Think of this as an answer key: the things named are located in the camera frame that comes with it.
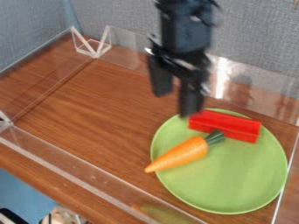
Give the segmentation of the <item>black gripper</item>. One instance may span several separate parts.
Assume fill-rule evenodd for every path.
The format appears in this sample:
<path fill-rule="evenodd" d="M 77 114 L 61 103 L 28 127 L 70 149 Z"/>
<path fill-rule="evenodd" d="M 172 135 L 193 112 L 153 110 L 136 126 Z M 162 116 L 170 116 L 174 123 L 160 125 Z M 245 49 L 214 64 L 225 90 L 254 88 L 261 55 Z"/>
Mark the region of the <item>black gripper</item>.
<path fill-rule="evenodd" d="M 186 117 L 201 111 L 208 93 L 212 5 L 157 5 L 160 37 L 149 37 L 149 81 L 156 97 L 173 90 L 173 76 L 181 79 L 178 110 Z"/>

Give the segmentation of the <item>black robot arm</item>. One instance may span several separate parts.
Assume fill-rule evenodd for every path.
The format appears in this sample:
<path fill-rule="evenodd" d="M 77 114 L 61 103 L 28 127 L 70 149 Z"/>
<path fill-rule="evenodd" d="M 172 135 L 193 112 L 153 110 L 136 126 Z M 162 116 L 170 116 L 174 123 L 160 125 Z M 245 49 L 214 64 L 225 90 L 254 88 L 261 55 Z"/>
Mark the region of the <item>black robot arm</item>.
<path fill-rule="evenodd" d="M 186 117 L 202 109 L 209 93 L 212 10 L 214 0 L 154 0 L 160 15 L 160 35 L 150 36 L 149 81 L 154 96 L 173 91 L 180 81 L 178 113 Z"/>

